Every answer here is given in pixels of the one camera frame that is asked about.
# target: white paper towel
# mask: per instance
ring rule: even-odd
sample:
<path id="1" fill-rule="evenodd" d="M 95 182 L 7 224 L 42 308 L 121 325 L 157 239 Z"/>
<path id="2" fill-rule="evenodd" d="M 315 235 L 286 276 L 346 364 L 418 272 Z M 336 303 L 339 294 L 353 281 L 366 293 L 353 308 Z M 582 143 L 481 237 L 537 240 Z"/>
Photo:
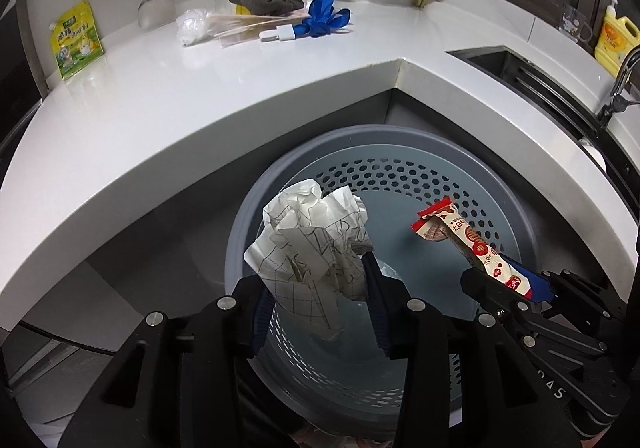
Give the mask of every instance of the white paper towel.
<path id="1" fill-rule="evenodd" d="M 364 224 L 367 209 L 348 186 L 322 198 L 312 179 L 296 183 L 262 210 L 264 230 L 244 253 L 267 288 L 296 323 L 327 340 L 343 329 L 342 293 L 366 300 L 358 255 L 373 251 Z"/>

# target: metal bolt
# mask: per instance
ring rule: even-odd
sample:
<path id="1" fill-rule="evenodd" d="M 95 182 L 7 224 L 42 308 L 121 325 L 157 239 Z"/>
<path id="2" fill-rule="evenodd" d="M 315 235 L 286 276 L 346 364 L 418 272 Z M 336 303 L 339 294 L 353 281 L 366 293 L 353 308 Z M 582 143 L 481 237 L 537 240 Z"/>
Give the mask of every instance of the metal bolt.
<path id="1" fill-rule="evenodd" d="M 160 325 L 162 323 L 162 320 L 164 320 L 164 316 L 162 316 L 162 313 L 158 313 L 158 311 L 153 311 L 153 313 L 149 313 L 148 315 L 146 315 L 146 318 L 145 318 L 146 324 L 150 325 L 151 327 Z"/>
<path id="2" fill-rule="evenodd" d="M 412 298 L 411 300 L 409 300 L 406 303 L 406 306 L 411 311 L 415 311 L 415 312 L 419 313 L 420 311 L 424 311 L 425 310 L 425 308 L 427 307 L 427 304 L 425 304 L 422 300 L 419 300 L 418 298 Z"/>
<path id="3" fill-rule="evenodd" d="M 480 322 L 480 325 L 484 325 L 485 327 L 493 327 L 495 325 L 494 316 L 487 313 L 481 314 L 478 317 L 478 321 Z"/>
<path id="4" fill-rule="evenodd" d="M 218 307 L 222 311 L 228 311 L 236 306 L 236 299 L 234 297 L 222 297 L 218 300 Z"/>

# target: faucet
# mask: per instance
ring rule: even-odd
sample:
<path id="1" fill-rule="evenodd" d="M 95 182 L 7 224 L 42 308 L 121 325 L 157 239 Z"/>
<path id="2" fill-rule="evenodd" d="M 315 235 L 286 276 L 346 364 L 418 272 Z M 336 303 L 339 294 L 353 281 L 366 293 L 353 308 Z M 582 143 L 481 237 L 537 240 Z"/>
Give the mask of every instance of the faucet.
<path id="1" fill-rule="evenodd" d="M 613 84 L 613 89 L 598 112 L 596 118 L 603 129 L 609 125 L 614 114 L 623 113 L 629 105 L 640 105 L 640 100 L 630 101 L 622 96 L 622 91 L 629 82 L 631 72 L 638 62 L 640 62 L 640 46 L 636 46 L 626 55 L 625 61 L 620 66 L 616 82 Z"/>

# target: gray plastic basket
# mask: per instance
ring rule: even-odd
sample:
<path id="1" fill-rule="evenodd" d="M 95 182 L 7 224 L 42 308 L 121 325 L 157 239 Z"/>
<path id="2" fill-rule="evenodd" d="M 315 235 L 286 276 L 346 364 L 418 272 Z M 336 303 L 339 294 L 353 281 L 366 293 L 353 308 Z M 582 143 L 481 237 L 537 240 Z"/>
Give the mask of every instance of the gray plastic basket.
<path id="1" fill-rule="evenodd" d="M 468 263 L 449 241 L 429 243 L 412 232 L 416 214 L 448 195 L 469 224 L 499 251 L 536 264 L 535 242 L 507 186 L 477 158 L 429 133 L 360 125 L 332 131 L 284 155 L 247 194 L 226 250 L 225 289 L 254 272 L 242 255 L 261 229 L 262 208 L 284 187 L 313 178 L 323 194 L 350 186 L 369 212 L 367 231 L 383 274 L 401 279 L 448 316 L 472 319 L 478 304 L 462 293 Z M 346 330 L 335 342 L 300 330 L 286 314 L 271 317 L 267 342 L 252 366 L 292 410 L 330 433 L 393 437 L 406 362 L 376 345 L 365 303 L 341 298 Z M 451 408 L 460 406 L 460 367 L 450 358 Z"/>

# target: blue bow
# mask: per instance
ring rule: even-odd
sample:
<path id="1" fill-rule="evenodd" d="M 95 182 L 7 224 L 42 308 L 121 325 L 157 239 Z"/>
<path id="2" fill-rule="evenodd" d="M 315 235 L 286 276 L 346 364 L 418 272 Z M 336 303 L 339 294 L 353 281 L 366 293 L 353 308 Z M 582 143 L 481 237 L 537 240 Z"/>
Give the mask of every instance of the blue bow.
<path id="1" fill-rule="evenodd" d="M 293 27 L 296 37 L 309 34 L 322 37 L 349 24 L 351 12 L 343 8 L 334 14 L 334 0 L 313 0 L 309 6 L 309 18 Z"/>

